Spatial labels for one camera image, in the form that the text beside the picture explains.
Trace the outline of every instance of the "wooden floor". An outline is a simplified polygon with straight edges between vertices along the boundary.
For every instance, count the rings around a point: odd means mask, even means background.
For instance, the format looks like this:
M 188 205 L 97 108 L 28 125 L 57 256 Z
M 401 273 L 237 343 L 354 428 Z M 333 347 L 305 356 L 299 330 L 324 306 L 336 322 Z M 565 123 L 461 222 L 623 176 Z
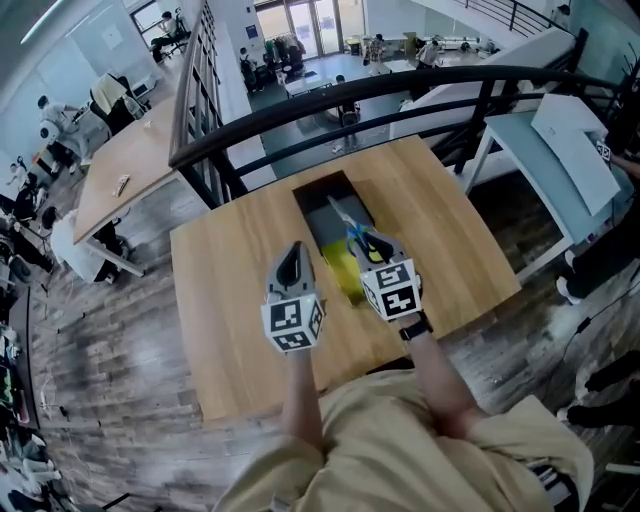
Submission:
M 50 202 L 61 211 L 76 205 L 79 179 L 58 180 Z M 472 199 L 516 270 L 559 236 L 520 175 L 481 185 Z M 131 492 L 134 498 L 119 510 L 152 511 L 161 505 L 166 511 L 209 511 L 252 450 L 276 431 L 274 418 L 201 427 L 182 350 L 169 245 L 169 230 L 199 216 L 200 208 L 174 183 L 123 219 L 117 231 L 135 247 L 132 259 L 147 266 L 143 278 L 123 274 L 113 286 L 89 286 L 59 267 L 51 277 L 52 295 L 87 312 L 72 324 L 47 312 L 49 321 L 64 329 L 56 336 L 35 328 L 32 359 L 37 397 L 52 376 L 44 390 L 47 401 L 69 413 L 68 421 L 56 409 L 50 419 L 43 415 L 42 433 L 80 503 L 104 504 Z M 555 292 L 557 267 L 552 266 L 495 313 L 443 340 L 444 347 L 492 413 L 531 393 L 542 398 L 557 368 L 545 398 L 555 410 L 571 399 L 580 365 L 640 345 L 640 296 L 635 296 L 598 316 L 558 365 L 577 325 L 623 292 L 633 270 L 571 307 Z M 39 317 L 44 313 L 36 311 Z M 577 432 L 599 468 L 630 435 L 624 428 Z

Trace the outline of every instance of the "black bag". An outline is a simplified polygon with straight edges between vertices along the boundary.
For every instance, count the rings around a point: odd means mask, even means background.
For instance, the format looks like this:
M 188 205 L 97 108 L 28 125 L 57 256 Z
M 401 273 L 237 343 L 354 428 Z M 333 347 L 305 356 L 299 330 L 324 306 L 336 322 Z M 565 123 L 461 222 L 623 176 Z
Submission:
M 242 72 L 242 77 L 246 83 L 253 85 L 256 82 L 256 76 L 253 74 L 251 69 L 249 57 L 246 59 L 240 59 L 240 71 Z

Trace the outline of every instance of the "white desk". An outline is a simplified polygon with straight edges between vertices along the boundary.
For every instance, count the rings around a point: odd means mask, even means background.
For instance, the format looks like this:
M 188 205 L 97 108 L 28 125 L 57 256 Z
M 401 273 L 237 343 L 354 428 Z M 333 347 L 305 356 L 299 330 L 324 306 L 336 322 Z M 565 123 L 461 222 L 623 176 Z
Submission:
M 576 189 L 558 157 L 531 126 L 533 112 L 487 117 L 487 128 L 480 142 L 473 165 L 463 173 L 468 194 L 482 170 L 494 141 L 497 142 L 525 175 L 562 232 L 562 240 L 518 273 L 520 282 L 575 244 L 595 233 L 611 216 L 611 204 L 591 216 L 582 196 Z M 613 199 L 616 218 L 626 213 L 627 200 L 633 185 L 620 169 L 612 172 L 621 192 Z
M 392 60 L 385 62 L 385 65 L 392 73 L 404 73 L 405 71 L 415 71 L 416 68 L 407 60 Z
M 319 75 L 314 75 L 309 78 L 301 78 L 295 82 L 284 84 L 284 88 L 287 91 L 287 99 L 299 96 L 300 94 L 306 94 L 322 87 L 331 87 L 333 80 L 330 78 L 324 78 Z

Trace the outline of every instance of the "wooden desk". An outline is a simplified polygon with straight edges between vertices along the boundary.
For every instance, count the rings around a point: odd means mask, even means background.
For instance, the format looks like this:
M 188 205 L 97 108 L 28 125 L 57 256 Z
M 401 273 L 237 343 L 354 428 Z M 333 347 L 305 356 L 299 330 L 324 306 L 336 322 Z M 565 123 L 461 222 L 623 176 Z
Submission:
M 520 290 L 495 239 L 455 179 L 417 136 L 360 151 L 268 185 L 171 233 L 178 309 L 205 420 L 279 407 L 285 358 L 264 337 L 265 278 L 295 240 L 309 247 L 327 299 L 313 352 L 318 389 L 406 354 L 395 324 L 353 309 L 318 251 L 291 192 L 344 170 L 376 228 L 405 245 L 422 274 L 436 335 L 450 333 Z
M 144 273 L 140 267 L 107 251 L 93 235 L 120 212 L 174 179 L 192 190 L 182 174 L 174 172 L 168 164 L 174 103 L 175 98 L 163 101 L 96 152 L 78 207 L 74 243 L 86 243 L 105 259 L 137 276 Z M 145 128 L 148 122 L 152 125 Z M 123 174 L 131 177 L 120 197 L 114 197 L 112 192 Z

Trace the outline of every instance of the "ceiling light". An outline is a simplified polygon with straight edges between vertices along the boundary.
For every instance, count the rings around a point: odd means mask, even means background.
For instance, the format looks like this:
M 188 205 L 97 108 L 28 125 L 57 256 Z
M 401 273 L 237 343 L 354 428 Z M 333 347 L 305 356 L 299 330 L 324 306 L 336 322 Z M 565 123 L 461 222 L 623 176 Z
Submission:
M 36 21 L 33 27 L 29 29 L 29 32 L 27 32 L 27 34 L 22 38 L 22 41 L 20 41 L 20 44 L 24 44 L 25 41 L 29 39 L 36 30 L 38 30 L 40 25 L 44 23 L 44 20 L 46 20 L 49 17 L 49 15 L 54 11 L 54 9 L 58 7 L 63 1 L 64 0 L 56 0 L 56 2 L 47 9 L 47 12 L 45 12 L 42 16 L 40 16 L 40 19 Z

